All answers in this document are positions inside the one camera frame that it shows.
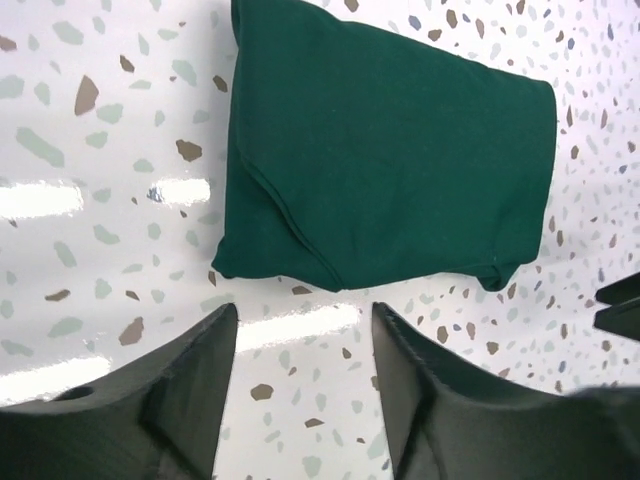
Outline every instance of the black object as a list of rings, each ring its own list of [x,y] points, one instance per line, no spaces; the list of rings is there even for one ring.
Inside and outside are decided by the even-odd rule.
[[[210,480],[237,323],[225,305],[98,380],[0,409],[0,479]]]
[[[596,313],[595,328],[640,342],[640,273],[601,288],[596,300],[610,307]]]
[[[492,375],[373,306],[396,480],[638,480],[640,387],[560,397]]]

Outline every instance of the terrazzo surface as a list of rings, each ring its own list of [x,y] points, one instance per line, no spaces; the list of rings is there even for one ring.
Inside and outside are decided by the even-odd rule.
[[[538,260],[496,294],[454,275],[338,294],[225,280],[209,263],[237,53],[228,2],[4,0],[0,404],[101,376],[229,301],[242,324],[218,480],[391,478],[374,300],[524,385],[640,382],[640,347],[591,327],[596,289],[640,270],[638,0],[315,3],[553,85]]]

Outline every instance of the hole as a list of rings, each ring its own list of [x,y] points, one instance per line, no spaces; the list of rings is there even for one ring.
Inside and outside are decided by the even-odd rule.
[[[75,387],[71,390],[67,390],[64,393],[61,393],[56,398],[53,399],[54,402],[62,402],[64,400],[77,400],[78,398],[88,397],[93,393],[93,387],[87,387],[83,385],[82,387]]]

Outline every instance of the folded green fabric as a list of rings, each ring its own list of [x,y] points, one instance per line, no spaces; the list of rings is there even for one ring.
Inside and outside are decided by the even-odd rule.
[[[538,253],[551,86],[300,0],[234,0],[225,277],[327,290],[437,272],[502,289]]]

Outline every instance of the green cloth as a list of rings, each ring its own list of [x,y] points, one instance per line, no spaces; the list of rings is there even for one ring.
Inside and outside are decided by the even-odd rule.
[[[225,277],[502,289],[538,253],[553,90],[300,0],[234,0]]]

